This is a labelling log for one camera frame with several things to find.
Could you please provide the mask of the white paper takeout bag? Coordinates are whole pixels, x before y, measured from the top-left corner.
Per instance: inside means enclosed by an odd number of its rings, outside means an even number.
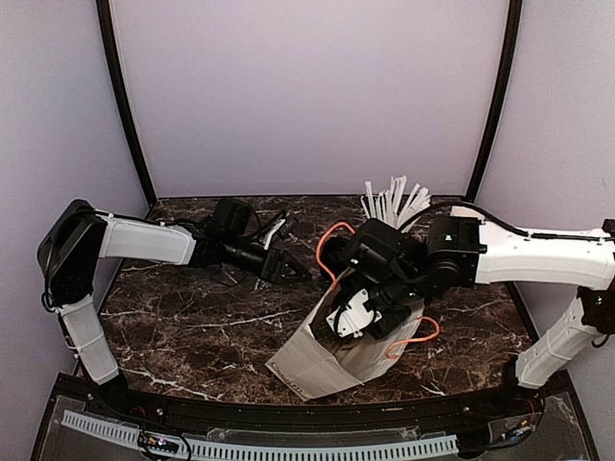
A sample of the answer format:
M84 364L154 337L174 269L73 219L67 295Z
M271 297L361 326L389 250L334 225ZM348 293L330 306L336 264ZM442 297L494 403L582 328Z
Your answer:
M267 361L267 368L301 400L315 400L384 375L413 340L424 313L423 296L412 285L424 245L377 219L358 227L342 256L346 269L335 279L321 262L327 241L320 241L317 262L332 281L323 297L285 344ZM326 324L332 298L340 292L366 288L384 309L412 309L388 336L376 340L339 338Z

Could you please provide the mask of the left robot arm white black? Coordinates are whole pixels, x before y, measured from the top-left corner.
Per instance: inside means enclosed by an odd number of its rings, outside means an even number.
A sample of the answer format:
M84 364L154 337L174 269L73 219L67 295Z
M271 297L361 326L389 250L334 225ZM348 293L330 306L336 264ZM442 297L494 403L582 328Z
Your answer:
M97 209L86 200L71 202L37 248L43 277L40 302L55 315L64 341L99 389L97 400L115 419L135 412L135 396L119 383L122 373L111 352L94 301L97 266L104 259L207 269L233 266L276 285L308 282L309 269L275 247L290 226L285 210L248 232L254 208L223 197L201 221L180 218L149 221Z

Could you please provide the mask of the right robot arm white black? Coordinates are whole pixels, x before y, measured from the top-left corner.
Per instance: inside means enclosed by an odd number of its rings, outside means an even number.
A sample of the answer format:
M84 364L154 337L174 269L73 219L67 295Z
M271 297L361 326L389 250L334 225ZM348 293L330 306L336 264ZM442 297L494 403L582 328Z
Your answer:
M341 261L352 271L327 319L340 338L381 339L410 314L455 287L494 282L574 285L569 307L529 349L510 359L504 385L490 397L501 417L513 415L587 346L614 335L614 223L565 233L523 230L472 204L435 219L425 240L371 218L353 234Z

